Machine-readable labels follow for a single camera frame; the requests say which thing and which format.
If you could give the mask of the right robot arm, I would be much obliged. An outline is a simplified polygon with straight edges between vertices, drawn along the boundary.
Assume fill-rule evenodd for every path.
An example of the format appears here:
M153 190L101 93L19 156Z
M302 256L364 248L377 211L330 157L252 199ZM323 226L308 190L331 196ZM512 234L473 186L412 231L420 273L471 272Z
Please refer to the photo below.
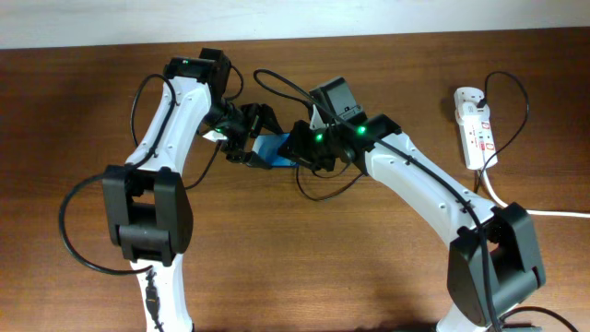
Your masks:
M466 189L413 144L384 114L370 118L347 81L336 77L304 91L311 120L297 122L279 150L311 171L355 165L410 205L448 250L452 299L438 331L499 331L502 320L546 283L534 222L523 207L498 207Z

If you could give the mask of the white power strip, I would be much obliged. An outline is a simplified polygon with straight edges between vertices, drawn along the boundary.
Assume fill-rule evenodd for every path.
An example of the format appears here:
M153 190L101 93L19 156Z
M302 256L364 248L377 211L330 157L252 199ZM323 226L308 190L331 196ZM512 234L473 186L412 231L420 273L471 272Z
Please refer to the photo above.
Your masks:
M477 88L462 87L454 93L455 108L463 102L474 102L478 104L483 100L483 91ZM496 152L496 145L491 132L490 120L487 122L471 123L460 125L459 133L463 146L466 167L469 170L481 170L489 160L489 167L494 166L498 159L493 157Z

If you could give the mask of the blue Galaxy smartphone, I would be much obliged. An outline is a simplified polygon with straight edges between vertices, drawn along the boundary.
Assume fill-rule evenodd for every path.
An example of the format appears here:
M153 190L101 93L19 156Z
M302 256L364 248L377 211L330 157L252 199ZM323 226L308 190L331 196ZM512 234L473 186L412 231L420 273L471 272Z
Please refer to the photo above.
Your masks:
M261 135L254 141L253 152L272 168L296 168L298 164L278 155L278 150L287 141L289 134Z

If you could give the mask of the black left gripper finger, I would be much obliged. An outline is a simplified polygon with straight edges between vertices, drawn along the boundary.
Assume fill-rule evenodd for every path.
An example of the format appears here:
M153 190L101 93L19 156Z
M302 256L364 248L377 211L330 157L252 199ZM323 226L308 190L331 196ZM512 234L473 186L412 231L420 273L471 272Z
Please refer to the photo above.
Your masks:
M255 104L254 118L251 126L251 138L257 138L262 129L266 129L276 135L282 135L284 133L273 109L266 104Z
M271 170L272 165L263 159L256 152L247 152L243 158L243 164L251 168L258 168L264 170Z

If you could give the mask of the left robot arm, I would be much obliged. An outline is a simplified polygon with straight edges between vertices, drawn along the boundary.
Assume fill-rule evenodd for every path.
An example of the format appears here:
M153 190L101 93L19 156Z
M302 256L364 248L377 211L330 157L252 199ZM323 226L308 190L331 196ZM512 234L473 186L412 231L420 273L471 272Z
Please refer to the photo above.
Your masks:
M228 161L271 167L245 146L262 129L282 130L269 106L236 106L226 96L232 68L221 50L205 48L197 58L172 58L160 74L162 97L146 134L124 165L105 171L110 238L137 276L150 331L195 328L183 286L183 255L194 218L182 173L199 126L208 127L205 137L218 143Z

